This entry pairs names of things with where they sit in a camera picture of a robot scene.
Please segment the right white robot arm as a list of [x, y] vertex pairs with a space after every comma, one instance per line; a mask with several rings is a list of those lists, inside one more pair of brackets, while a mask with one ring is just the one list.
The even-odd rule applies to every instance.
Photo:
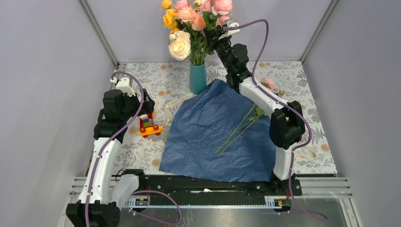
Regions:
[[256, 81], [247, 68], [247, 47], [232, 45], [227, 31], [218, 27], [205, 29], [204, 33], [208, 49], [216, 52], [227, 71], [228, 86], [253, 101], [270, 117], [269, 137], [276, 146], [273, 173], [277, 177], [272, 180], [271, 188], [274, 193], [283, 195], [290, 189], [291, 150], [305, 133], [301, 105], [297, 101], [287, 102]]

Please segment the pink flowers bunch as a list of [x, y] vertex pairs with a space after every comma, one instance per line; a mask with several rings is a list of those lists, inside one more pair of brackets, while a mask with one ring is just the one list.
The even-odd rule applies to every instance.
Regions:
[[[265, 78], [264, 80], [261, 81], [261, 84], [278, 95], [279, 97], [282, 97], [285, 94], [284, 90], [278, 90], [275, 88], [275, 83], [273, 79], [271, 78]], [[243, 117], [243, 119], [240, 121], [239, 124], [244, 125], [245, 123], [248, 123], [249, 120], [251, 120], [250, 125], [248, 125], [248, 128], [252, 124], [254, 124], [259, 118], [262, 116], [268, 116], [268, 114], [263, 111], [257, 104], [253, 104], [251, 109], [248, 111], [248, 113]], [[226, 138], [226, 140], [223, 142], [223, 144], [215, 151], [215, 154], [218, 154], [219, 156], [223, 154], [224, 151], [226, 151], [247, 129], [247, 126], [242, 128], [241, 130], [238, 130], [235, 134], [232, 134], [234, 131], [232, 131], [229, 134], [229, 138]]]

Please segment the blue wrapping paper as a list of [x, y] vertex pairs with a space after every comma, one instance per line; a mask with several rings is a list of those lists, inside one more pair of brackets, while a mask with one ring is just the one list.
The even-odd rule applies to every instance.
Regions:
[[270, 181], [276, 148], [269, 137], [270, 118], [262, 116], [222, 155], [215, 151], [253, 103], [226, 82], [215, 79], [174, 115], [159, 170], [224, 182]]

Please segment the pink rose flower stem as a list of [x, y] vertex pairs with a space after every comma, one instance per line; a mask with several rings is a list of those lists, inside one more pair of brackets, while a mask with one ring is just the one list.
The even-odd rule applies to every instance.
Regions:
[[197, 22], [200, 37], [197, 39], [200, 42], [198, 65], [205, 62], [207, 55], [212, 55], [210, 44], [206, 38], [206, 31], [211, 31], [217, 26], [222, 26], [223, 22], [230, 19], [228, 16], [233, 10], [231, 0], [201, 0], [198, 4], [198, 15], [200, 16]]

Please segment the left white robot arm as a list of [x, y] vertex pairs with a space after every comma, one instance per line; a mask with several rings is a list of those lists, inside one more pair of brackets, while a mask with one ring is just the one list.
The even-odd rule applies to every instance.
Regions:
[[76, 203], [69, 203], [66, 215], [75, 227], [117, 227], [121, 209], [132, 193], [142, 194], [147, 182], [129, 174], [110, 189], [112, 168], [122, 147], [128, 124], [146, 110], [153, 111], [155, 102], [146, 89], [143, 101], [120, 89], [104, 93], [103, 105], [94, 128], [92, 161], [84, 187]]

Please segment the peach pink flower stem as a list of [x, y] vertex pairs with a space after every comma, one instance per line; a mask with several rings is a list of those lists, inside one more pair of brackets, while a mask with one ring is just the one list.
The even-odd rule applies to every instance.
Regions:
[[195, 66], [200, 66], [205, 62], [207, 54], [207, 42], [203, 33], [206, 22], [203, 15], [196, 12], [191, 7], [183, 7], [177, 12], [178, 28], [190, 34], [191, 53], [189, 59]]

